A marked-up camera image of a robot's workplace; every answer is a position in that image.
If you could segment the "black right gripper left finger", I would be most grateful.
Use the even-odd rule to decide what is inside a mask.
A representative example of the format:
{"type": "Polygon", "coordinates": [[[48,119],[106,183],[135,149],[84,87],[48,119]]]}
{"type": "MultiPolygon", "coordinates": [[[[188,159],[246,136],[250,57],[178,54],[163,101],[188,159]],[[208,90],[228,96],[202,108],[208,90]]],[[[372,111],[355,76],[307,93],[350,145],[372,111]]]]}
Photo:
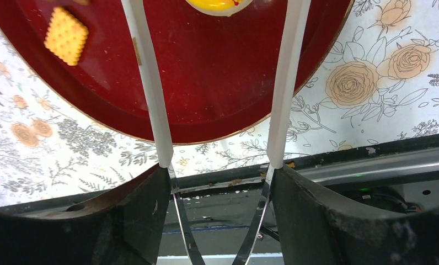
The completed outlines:
{"type": "Polygon", "coordinates": [[[153,166],[66,210],[0,213],[0,264],[156,264],[170,193],[153,166]]]}

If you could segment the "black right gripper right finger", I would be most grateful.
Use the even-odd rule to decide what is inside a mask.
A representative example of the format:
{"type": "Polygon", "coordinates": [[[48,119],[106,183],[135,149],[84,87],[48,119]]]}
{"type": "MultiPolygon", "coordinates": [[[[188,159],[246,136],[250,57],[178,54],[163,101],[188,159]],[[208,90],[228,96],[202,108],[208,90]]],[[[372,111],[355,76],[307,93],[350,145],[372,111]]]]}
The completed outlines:
{"type": "Polygon", "coordinates": [[[271,198],[285,264],[439,264],[439,207],[378,209],[287,166],[276,171],[271,198]]]}

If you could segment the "white handled metal tongs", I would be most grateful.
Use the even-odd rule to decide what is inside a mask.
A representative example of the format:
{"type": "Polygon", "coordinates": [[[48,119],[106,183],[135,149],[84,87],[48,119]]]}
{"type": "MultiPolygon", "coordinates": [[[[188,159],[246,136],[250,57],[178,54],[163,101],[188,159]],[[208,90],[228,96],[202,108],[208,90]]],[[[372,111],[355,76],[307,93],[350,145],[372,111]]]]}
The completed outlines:
{"type": "MultiPolygon", "coordinates": [[[[152,38],[149,32],[142,1],[121,2],[133,46],[137,55],[145,99],[151,122],[158,163],[169,173],[172,194],[178,215],[181,234],[191,264],[204,264],[204,259],[189,226],[188,216],[180,195],[177,178],[173,170],[173,142],[168,123],[167,110],[160,79],[159,68],[152,38]]],[[[247,264],[254,249],[267,206],[275,172],[283,166],[286,133],[291,103],[297,78],[302,41],[310,1],[288,1],[284,28],[276,67],[275,86],[272,98],[267,156],[269,166],[255,215],[245,239],[236,254],[233,264],[247,264]]]]}

